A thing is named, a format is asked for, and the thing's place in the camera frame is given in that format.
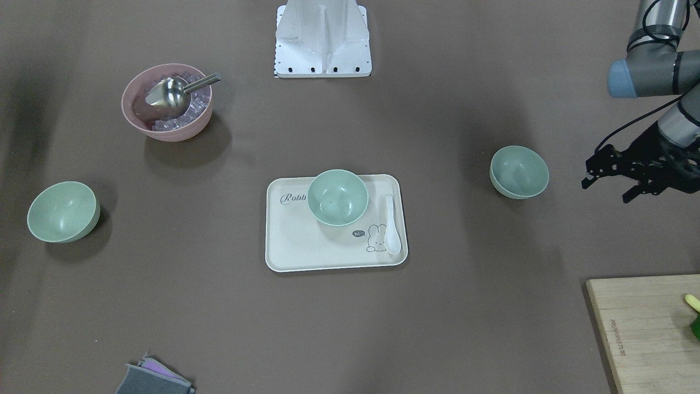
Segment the cutting board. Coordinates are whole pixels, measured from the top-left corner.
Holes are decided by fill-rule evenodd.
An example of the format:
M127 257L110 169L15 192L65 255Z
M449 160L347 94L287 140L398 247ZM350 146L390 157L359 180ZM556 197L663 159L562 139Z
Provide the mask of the cutting board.
M586 282L620 394L700 393L697 317L684 301L700 297L700 275L591 279Z

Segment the ladle handle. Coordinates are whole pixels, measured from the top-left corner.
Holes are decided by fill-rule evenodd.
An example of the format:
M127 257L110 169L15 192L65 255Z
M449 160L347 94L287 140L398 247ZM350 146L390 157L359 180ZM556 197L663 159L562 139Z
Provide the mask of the ladle handle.
M219 82L219 81L221 81L221 74L219 74L218 72L215 72L210 76L205 76L204 78L202 78L200 80L194 81L194 82L190 83L189 85L186 85L185 88L183 88L183 91L189 95L190 93L194 92L197 89L201 89L205 86L209 86L212 83Z

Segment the blue joint cap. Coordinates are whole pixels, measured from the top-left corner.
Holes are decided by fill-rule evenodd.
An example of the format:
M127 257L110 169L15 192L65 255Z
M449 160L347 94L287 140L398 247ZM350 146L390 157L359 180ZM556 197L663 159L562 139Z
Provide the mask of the blue joint cap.
M611 64L610 71L608 71L608 93L613 97L637 98L637 92L634 90L632 76L629 74L629 67L625 59Z

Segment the gray cloth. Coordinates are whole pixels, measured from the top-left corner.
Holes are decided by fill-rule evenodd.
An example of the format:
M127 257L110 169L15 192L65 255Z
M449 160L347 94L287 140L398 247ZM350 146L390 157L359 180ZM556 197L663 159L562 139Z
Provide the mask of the gray cloth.
M188 381L163 376L136 365L127 365L127 375L115 394L190 394Z

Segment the white tray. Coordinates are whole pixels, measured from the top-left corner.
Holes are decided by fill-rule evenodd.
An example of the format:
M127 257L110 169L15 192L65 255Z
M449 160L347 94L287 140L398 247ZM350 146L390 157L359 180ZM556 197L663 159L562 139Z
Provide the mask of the white tray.
M306 193L313 177L281 178L267 187L265 262L273 271L310 271L395 266L408 257L406 226L398 181L391 175L360 175L367 185L370 204L357 222L343 227L320 223L311 214ZM394 197L396 229L401 251L384 247L386 203Z

